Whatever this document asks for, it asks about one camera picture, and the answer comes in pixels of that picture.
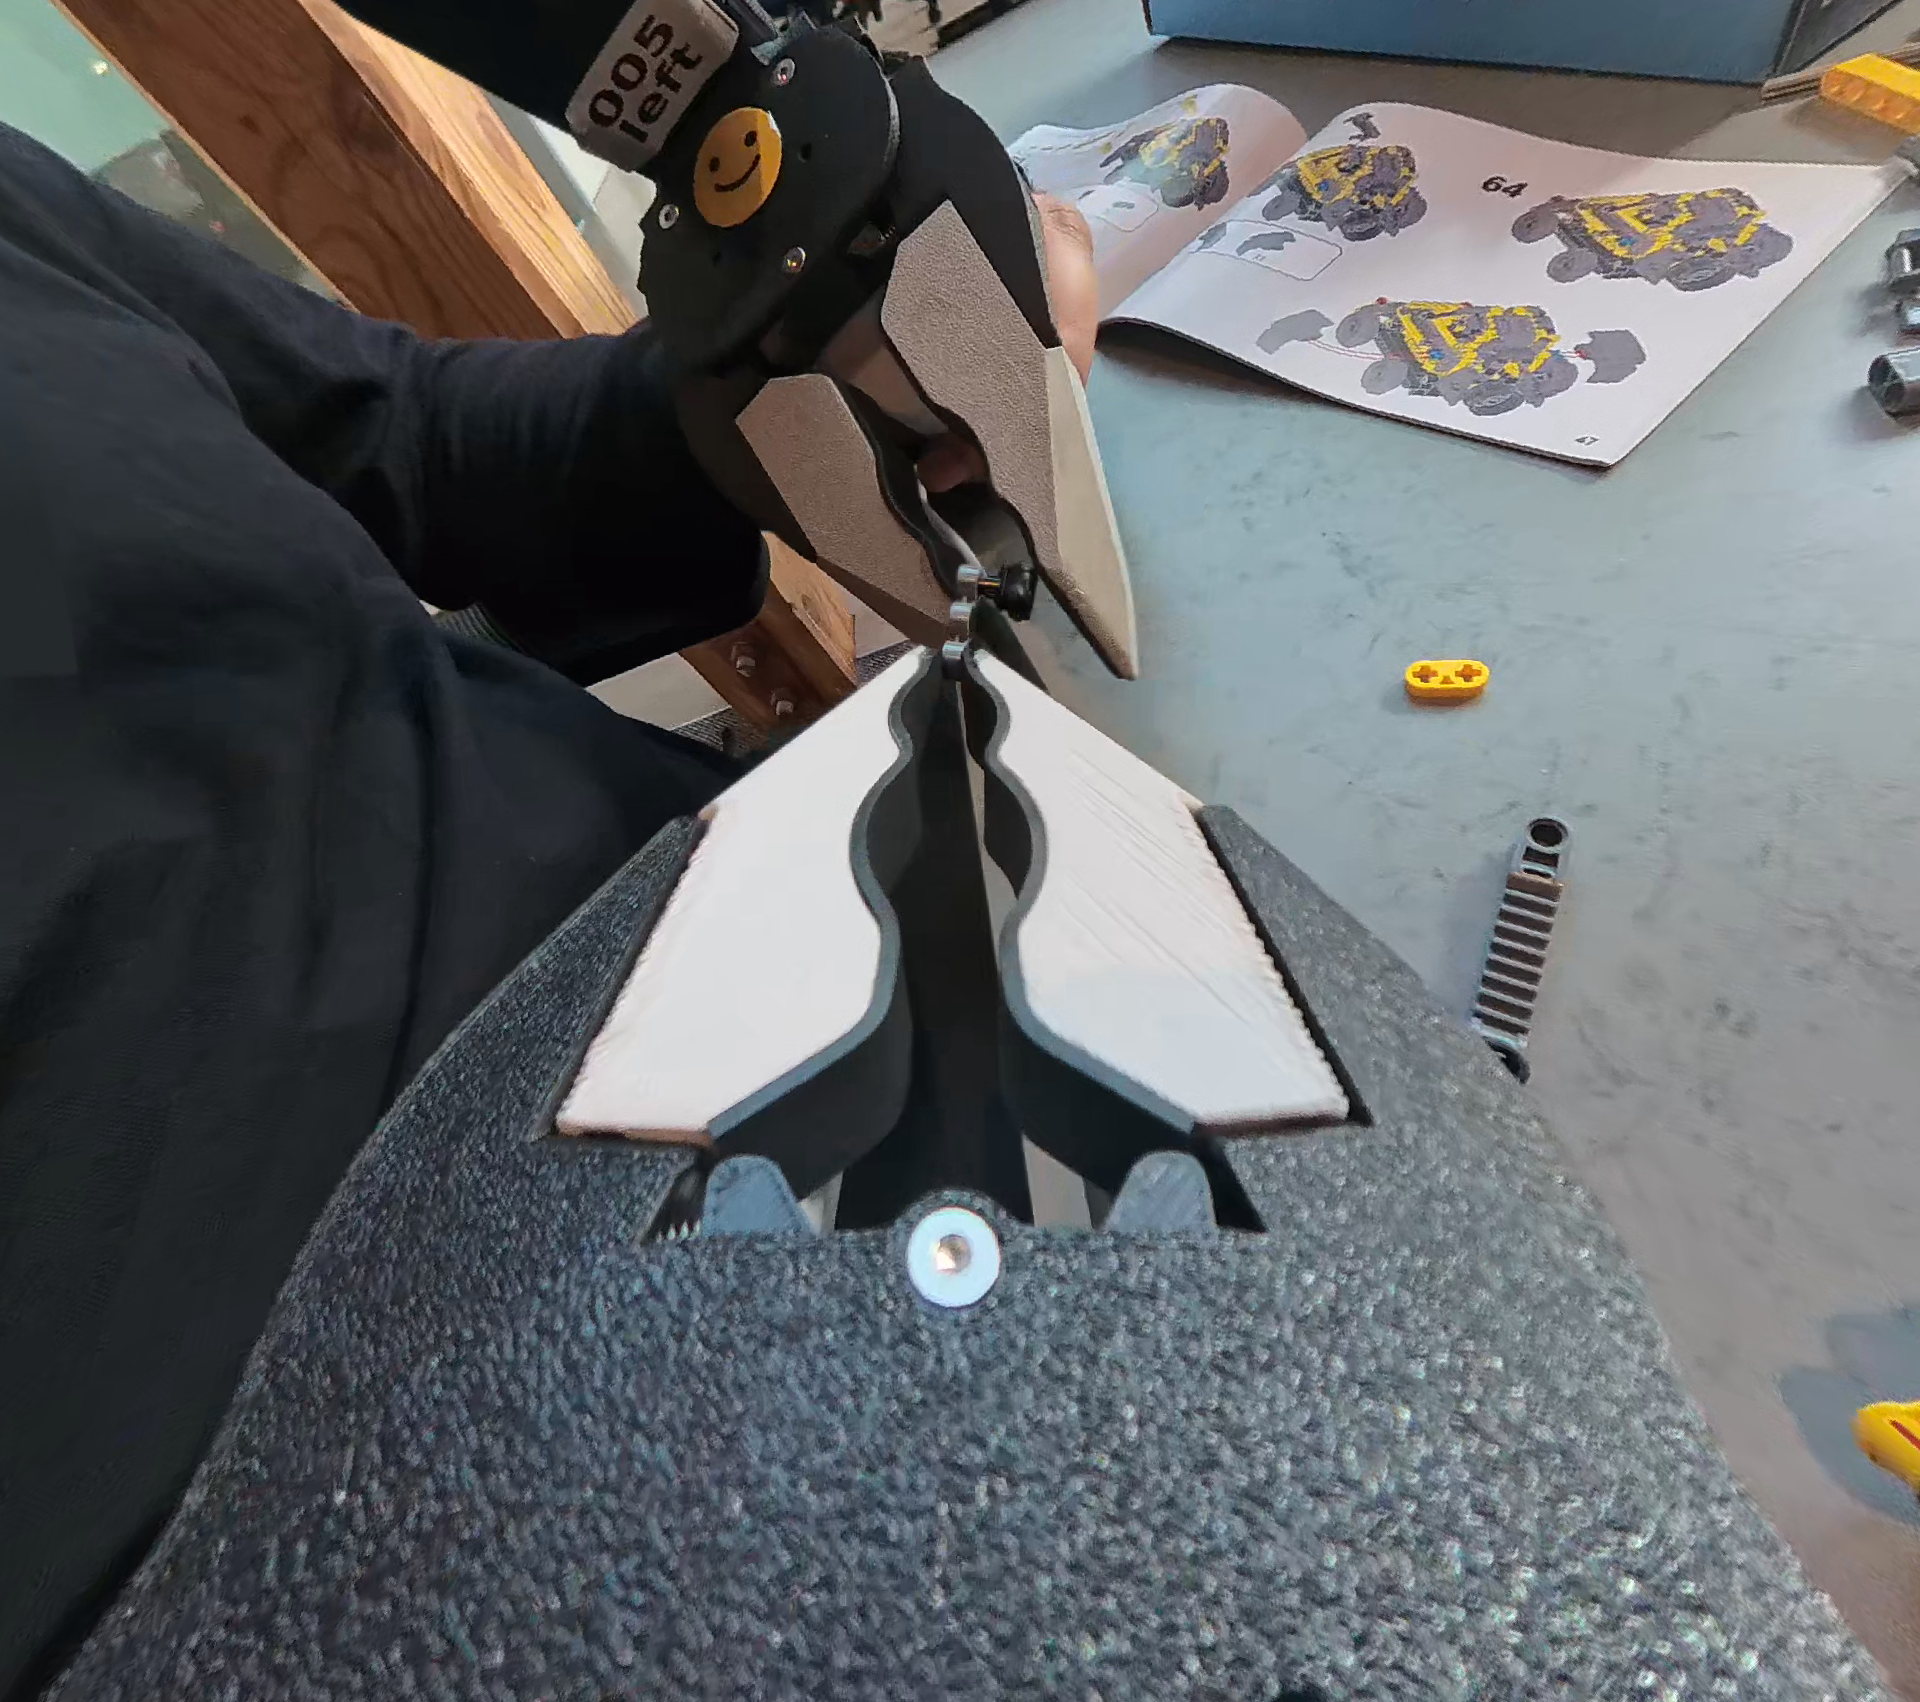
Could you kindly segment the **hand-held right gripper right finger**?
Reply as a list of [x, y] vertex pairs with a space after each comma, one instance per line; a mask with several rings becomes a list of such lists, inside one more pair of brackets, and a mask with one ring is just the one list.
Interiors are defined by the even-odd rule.
[[1121, 1195], [1148, 1152], [1325, 1130], [1354, 1094], [1204, 832], [1204, 805], [973, 648], [1000, 924], [1000, 1081], [1027, 1139]]

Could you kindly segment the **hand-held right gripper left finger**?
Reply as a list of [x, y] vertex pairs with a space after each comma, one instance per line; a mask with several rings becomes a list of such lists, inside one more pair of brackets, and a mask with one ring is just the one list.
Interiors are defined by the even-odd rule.
[[945, 658], [908, 648], [698, 812], [562, 1135], [846, 1169], [896, 1130], [915, 1041], [896, 891], [945, 694]]

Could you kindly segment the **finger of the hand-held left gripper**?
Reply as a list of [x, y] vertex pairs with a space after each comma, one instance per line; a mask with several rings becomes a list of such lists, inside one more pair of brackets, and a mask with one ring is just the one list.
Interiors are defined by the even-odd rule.
[[1027, 559], [1110, 676], [1139, 681], [1139, 595], [1067, 346], [1045, 346], [958, 205], [896, 250], [880, 333], [923, 407], [963, 434]]
[[739, 417], [785, 538], [905, 636], [951, 636], [963, 546], [908, 451], [821, 369], [771, 380]]

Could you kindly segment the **small black connector assembly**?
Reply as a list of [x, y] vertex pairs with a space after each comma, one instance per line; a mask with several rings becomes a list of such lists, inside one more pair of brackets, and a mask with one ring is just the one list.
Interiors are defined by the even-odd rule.
[[1016, 622], [1034, 608], [1034, 571], [1027, 559], [1011, 559], [1000, 571], [984, 571], [963, 559], [958, 571], [958, 599], [947, 606], [947, 640], [945, 672], [947, 681], [963, 681], [973, 658], [1000, 658], [1015, 676], [1045, 690], [1039, 668], [1016, 640]]

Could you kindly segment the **grey gear rack piece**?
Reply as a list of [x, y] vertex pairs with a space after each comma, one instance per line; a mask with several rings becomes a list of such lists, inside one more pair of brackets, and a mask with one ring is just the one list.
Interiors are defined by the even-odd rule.
[[1473, 1030], [1516, 1081], [1530, 1081], [1527, 1041], [1566, 905], [1566, 859], [1569, 825], [1562, 818], [1545, 812], [1521, 825], [1473, 989]]

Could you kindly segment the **person's left forearm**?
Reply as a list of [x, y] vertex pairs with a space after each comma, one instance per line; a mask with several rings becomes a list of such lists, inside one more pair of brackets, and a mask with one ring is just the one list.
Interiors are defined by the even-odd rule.
[[758, 619], [768, 538], [685, 445], [651, 327], [543, 346], [352, 333], [372, 398], [340, 497], [428, 606], [486, 608], [576, 685]]

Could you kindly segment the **grey desk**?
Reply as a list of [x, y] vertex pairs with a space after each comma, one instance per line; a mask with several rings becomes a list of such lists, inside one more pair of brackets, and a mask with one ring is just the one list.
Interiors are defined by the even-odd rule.
[[[1110, 327], [1095, 421], [1142, 681], [1045, 606], [1052, 694], [1235, 805], [1465, 1012], [1527, 818], [1569, 820], [1530, 1100], [1753, 1498], [1914, 1699], [1914, 430], [1886, 200], [1620, 470], [1303, 398]], [[1425, 706], [1415, 658], [1481, 658]]]

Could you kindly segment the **person's left hand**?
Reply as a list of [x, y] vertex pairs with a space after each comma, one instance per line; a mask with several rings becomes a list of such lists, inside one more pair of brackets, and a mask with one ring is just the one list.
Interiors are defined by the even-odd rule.
[[[1031, 189], [1034, 234], [1039, 234], [1039, 264], [1045, 264], [1045, 296], [1058, 327], [1058, 350], [1067, 351], [1079, 387], [1095, 380], [1095, 350], [1098, 350], [1098, 254], [1095, 254], [1095, 231], [1079, 214], [1077, 205], [1052, 200], [1045, 189]], [[930, 494], [947, 494], [959, 484], [985, 484], [992, 483], [992, 454], [998, 438], [1006, 430], [1024, 434], [1024, 440], [1039, 440], [1045, 423], [1027, 417], [1024, 407], [1011, 410], [984, 387], [970, 387], [970, 400], [945, 423], [936, 440], [915, 454], [915, 475]]]

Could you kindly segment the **person's black clothing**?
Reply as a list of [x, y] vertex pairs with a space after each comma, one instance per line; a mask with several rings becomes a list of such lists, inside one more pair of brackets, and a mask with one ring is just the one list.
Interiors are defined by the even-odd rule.
[[182, 1503], [353, 1152], [728, 754], [340, 497], [364, 318], [3, 128], [3, 1699]]

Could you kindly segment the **building instruction booklet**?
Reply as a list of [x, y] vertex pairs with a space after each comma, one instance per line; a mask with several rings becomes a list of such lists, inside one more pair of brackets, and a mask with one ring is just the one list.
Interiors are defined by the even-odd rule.
[[1614, 155], [1409, 101], [1308, 134], [1248, 82], [1011, 155], [1083, 213], [1107, 327], [1580, 470], [1646, 440], [1907, 178]]

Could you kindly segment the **pile of building pieces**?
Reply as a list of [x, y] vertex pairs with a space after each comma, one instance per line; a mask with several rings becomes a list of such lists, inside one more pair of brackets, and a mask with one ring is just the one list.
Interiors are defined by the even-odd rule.
[[[1763, 107], [1819, 95], [1854, 119], [1897, 134], [1895, 163], [1920, 180], [1920, 49], [1859, 54], [1802, 74], [1763, 82]], [[1868, 393], [1895, 423], [1920, 421], [1920, 231], [1907, 223], [1886, 250], [1886, 293], [1897, 346], [1872, 357]]]

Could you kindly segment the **wooden post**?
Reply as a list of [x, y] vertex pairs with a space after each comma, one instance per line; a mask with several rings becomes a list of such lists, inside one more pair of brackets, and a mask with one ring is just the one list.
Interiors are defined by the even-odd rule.
[[52, 0], [352, 305], [439, 342], [636, 318], [553, 135], [334, 0]]

